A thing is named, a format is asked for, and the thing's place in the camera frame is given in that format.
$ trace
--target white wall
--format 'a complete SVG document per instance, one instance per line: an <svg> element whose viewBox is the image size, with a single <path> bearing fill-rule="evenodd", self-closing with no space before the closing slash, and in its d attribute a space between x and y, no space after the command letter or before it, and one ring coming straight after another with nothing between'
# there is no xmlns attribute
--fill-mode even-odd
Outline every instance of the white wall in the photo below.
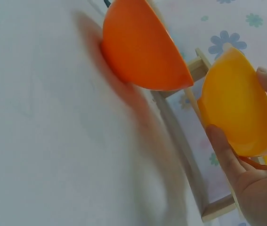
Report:
<svg viewBox="0 0 267 226"><path fill-rule="evenodd" d="M137 169L149 167L136 153L153 151L145 140L161 138L138 134L145 127L82 46L75 8L101 24L83 0L0 0L0 226L142 226L163 218L160 177L142 183L154 180L149 200L135 181ZM147 108L112 82L137 116Z"/></svg>

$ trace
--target fingernail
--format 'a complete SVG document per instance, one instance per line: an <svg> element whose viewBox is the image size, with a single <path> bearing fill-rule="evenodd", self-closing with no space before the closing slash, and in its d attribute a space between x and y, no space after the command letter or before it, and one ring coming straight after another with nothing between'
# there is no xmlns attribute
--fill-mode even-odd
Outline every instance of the fingernail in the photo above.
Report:
<svg viewBox="0 0 267 226"><path fill-rule="evenodd" d="M257 72L262 74L267 74L267 69L265 67L258 67Z"/></svg>

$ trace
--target orange bowl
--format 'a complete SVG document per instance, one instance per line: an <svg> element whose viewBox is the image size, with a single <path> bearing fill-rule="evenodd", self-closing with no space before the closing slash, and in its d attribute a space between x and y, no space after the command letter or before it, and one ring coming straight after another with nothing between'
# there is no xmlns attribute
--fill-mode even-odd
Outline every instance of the orange bowl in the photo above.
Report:
<svg viewBox="0 0 267 226"><path fill-rule="evenodd" d="M123 82L152 90L193 86L180 52L146 0L115 0L110 5L101 50Z"/></svg>

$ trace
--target hand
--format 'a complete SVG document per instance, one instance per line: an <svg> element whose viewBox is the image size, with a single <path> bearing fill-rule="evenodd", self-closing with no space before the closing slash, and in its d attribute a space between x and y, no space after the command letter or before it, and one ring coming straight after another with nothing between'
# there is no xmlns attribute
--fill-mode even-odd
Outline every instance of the hand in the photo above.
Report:
<svg viewBox="0 0 267 226"><path fill-rule="evenodd" d="M267 92L267 71L258 68L257 76ZM246 220L252 226L267 226L267 166L238 157L218 127L210 125L206 132Z"/></svg>

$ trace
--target flower pattern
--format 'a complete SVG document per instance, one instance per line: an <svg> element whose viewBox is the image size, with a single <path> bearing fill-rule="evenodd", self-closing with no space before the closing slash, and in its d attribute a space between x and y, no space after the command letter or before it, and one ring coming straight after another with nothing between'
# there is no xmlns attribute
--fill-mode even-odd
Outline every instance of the flower pattern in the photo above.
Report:
<svg viewBox="0 0 267 226"><path fill-rule="evenodd" d="M246 18L246 22L248 22L250 26L259 27L263 25L263 19L259 15L251 13L247 15Z"/></svg>
<svg viewBox="0 0 267 226"><path fill-rule="evenodd" d="M201 89L193 92L194 97L196 100L198 100L201 97ZM179 104L181 105L181 109L189 109L191 107L190 100L186 97L186 95L182 95L179 101Z"/></svg>
<svg viewBox="0 0 267 226"><path fill-rule="evenodd" d="M210 41L215 44L214 46L209 47L208 51L210 54L217 54L215 60L231 46L235 47L238 50L246 49L247 45L244 41L238 41L240 35L237 33L228 35L227 31L220 32L220 37L214 35L211 37Z"/></svg>
<svg viewBox="0 0 267 226"><path fill-rule="evenodd" d="M231 3L232 1L235 1L235 0L217 0L220 4L222 3Z"/></svg>
<svg viewBox="0 0 267 226"><path fill-rule="evenodd" d="M203 16L203 17L201 17L201 21L207 21L208 19L209 19L208 16Z"/></svg>
<svg viewBox="0 0 267 226"><path fill-rule="evenodd" d="M219 165L219 161L218 161L217 156L216 156L215 153L212 153L210 155L210 164L211 165L215 165L215 166L218 166Z"/></svg>

